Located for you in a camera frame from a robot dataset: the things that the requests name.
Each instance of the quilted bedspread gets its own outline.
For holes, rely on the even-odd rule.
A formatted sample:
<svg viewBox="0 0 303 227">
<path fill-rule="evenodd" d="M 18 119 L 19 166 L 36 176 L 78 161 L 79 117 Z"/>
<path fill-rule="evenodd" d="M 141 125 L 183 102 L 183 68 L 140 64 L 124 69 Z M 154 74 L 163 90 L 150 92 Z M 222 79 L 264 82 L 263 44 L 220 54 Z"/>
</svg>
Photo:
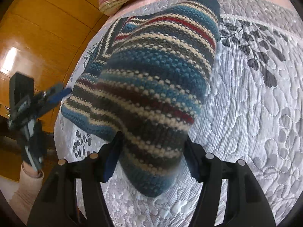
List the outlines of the quilted bedspread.
<svg viewBox="0 0 303 227">
<path fill-rule="evenodd" d="M 179 1 L 162 0 L 124 16 L 155 13 Z M 303 22 L 295 11 L 262 0 L 218 1 L 220 41 L 206 102 L 189 136 L 221 160 L 244 159 L 278 224 L 303 190 Z M 89 43 L 68 86 L 73 87 L 109 26 Z M 105 143 L 61 113 L 54 137 L 59 158 L 69 162 Z M 156 198 L 135 190 L 119 163 L 102 184 L 115 226 L 188 226 L 201 188 L 184 159 L 173 186 Z M 223 221 L 226 195 L 223 181 L 216 224 Z M 85 212 L 79 181 L 77 199 Z"/>
</svg>

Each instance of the wooden furniture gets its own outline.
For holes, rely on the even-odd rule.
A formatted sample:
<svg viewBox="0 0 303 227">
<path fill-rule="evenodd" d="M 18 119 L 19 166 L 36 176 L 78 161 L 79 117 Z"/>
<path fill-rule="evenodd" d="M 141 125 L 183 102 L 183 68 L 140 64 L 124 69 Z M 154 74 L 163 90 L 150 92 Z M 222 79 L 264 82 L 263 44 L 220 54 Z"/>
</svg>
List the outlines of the wooden furniture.
<svg viewBox="0 0 303 227">
<path fill-rule="evenodd" d="M 36 91 L 66 84 L 107 19 L 98 0 L 14 0 L 0 22 L 0 115 L 8 117 L 16 71 L 34 78 Z M 41 118 L 44 131 L 53 132 L 58 111 Z"/>
</svg>

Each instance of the white quilted bedsheet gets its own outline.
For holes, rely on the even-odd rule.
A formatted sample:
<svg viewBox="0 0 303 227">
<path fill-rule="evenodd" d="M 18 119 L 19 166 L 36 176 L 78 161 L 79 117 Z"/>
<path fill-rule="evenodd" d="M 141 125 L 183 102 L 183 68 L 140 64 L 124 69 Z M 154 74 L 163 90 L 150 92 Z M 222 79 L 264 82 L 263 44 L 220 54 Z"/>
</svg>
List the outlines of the white quilted bedsheet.
<svg viewBox="0 0 303 227">
<path fill-rule="evenodd" d="M 244 159 L 261 185 L 278 224 L 303 190 L 302 36 L 272 23 L 239 15 L 221 14 L 221 17 L 219 29 L 229 34 L 232 32 L 227 30 L 227 23 L 241 26 L 238 20 L 242 20 L 250 25 L 243 26 L 238 43 L 231 43 L 230 38 L 228 45 L 223 42 L 224 37 L 217 43 L 206 102 L 189 136 L 221 160 Z M 102 30 L 105 29 L 101 29 L 93 39 L 94 45 L 91 43 L 81 57 L 69 86 L 73 86 L 84 70 L 95 43 L 104 33 Z M 246 42 L 241 37 L 243 32 L 249 34 L 252 30 L 258 30 L 266 38 L 269 49 L 264 43 L 260 46 L 261 39 Z M 244 44 L 250 47 L 248 55 L 239 49 Z M 285 61 L 272 46 L 281 52 Z M 269 59 L 265 56 L 260 59 L 257 51 L 265 52 Z M 258 69 L 249 66 L 248 60 L 252 57 L 259 58 Z M 265 84 L 262 69 L 274 76 L 276 86 Z M 83 159 L 88 151 L 98 151 L 105 143 L 80 130 L 61 113 L 54 137 L 58 156 L 69 162 Z M 74 143 L 78 145 L 77 149 L 73 147 Z M 145 197 L 135 190 L 119 164 L 113 177 L 102 184 L 115 226 L 188 226 L 201 188 L 202 184 L 191 178 L 184 159 L 173 186 L 157 198 Z M 226 195 L 227 183 L 223 180 L 216 224 L 223 221 Z M 77 199 L 84 212 L 79 181 Z"/>
</svg>

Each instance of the knitted fabric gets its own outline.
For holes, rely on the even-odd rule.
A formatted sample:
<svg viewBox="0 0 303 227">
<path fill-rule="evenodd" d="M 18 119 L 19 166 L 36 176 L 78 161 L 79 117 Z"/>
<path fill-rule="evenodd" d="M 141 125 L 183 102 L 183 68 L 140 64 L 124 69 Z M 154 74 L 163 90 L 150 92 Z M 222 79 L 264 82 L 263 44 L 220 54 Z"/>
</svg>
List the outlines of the knitted fabric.
<svg viewBox="0 0 303 227">
<path fill-rule="evenodd" d="M 144 195 L 160 195 L 175 178 L 205 98 L 218 21 L 216 0 L 117 19 L 62 106 L 86 132 L 107 141 L 124 133 L 119 160 Z"/>
</svg>

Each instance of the metal screw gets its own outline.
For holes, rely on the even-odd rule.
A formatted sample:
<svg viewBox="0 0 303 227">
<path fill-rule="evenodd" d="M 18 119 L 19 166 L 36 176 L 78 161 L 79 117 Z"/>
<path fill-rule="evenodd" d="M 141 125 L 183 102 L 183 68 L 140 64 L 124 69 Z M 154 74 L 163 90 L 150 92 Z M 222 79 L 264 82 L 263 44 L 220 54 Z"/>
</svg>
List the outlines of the metal screw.
<svg viewBox="0 0 303 227">
<path fill-rule="evenodd" d="M 97 153 L 92 153 L 92 154 L 90 154 L 89 155 L 89 157 L 91 158 L 91 159 L 96 159 L 96 158 L 98 158 L 98 154 Z"/>
<path fill-rule="evenodd" d="M 246 162 L 242 159 L 239 159 L 238 164 L 241 165 L 241 166 L 244 166 L 246 164 Z"/>
<path fill-rule="evenodd" d="M 62 166 L 62 165 L 65 164 L 65 162 L 66 162 L 65 159 L 60 159 L 60 160 L 58 161 L 58 165 Z"/>
<path fill-rule="evenodd" d="M 214 158 L 214 155 L 213 155 L 212 153 L 207 153 L 207 154 L 205 154 L 205 157 L 206 157 L 207 159 L 213 159 L 213 158 Z"/>
</svg>

